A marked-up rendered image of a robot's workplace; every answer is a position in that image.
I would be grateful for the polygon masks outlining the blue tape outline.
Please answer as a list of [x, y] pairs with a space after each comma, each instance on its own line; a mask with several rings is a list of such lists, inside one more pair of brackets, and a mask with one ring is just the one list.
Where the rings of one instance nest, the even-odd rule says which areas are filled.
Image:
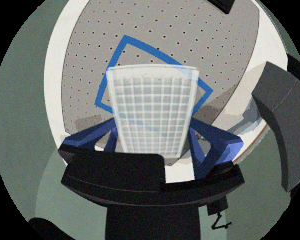
[[[142, 49], [152, 55], [154, 55], [155, 57], [161, 59], [162, 61], [166, 62], [167, 64], [176, 64], [176, 65], [182, 65], [179, 62], [177, 62], [176, 60], [174, 60], [173, 58], [171, 58], [170, 56], [166, 55], [165, 53], [159, 51], [158, 49], [144, 43], [141, 42], [137, 39], [134, 39], [132, 37], [129, 37], [127, 35], [124, 35], [123, 38], [121, 39], [120, 43], [118, 44], [107, 68], [109, 67], [113, 67], [116, 65], [123, 49], [125, 48], [126, 44], [130, 44], [133, 45], [139, 49]], [[107, 71], [108, 69], [106, 69]], [[105, 74], [103, 76], [102, 82], [100, 84], [98, 93], [97, 93], [97, 97], [95, 100], [95, 104], [96, 106], [110, 112], [113, 114], [112, 108], [101, 103], [105, 88], [107, 86], [107, 78], [106, 78], [106, 71]], [[192, 112], [192, 116], [196, 113], [196, 111], [202, 106], [202, 104], [206, 101], [206, 99], [210, 96], [210, 94], [213, 92], [213, 90], [205, 83], [203, 82], [199, 77], [198, 77], [198, 83], [197, 83], [205, 92], [205, 94], [201, 97], [201, 99], [197, 102], [197, 104], [194, 106], [193, 108], [193, 112]], [[191, 116], [191, 117], [192, 117]]]

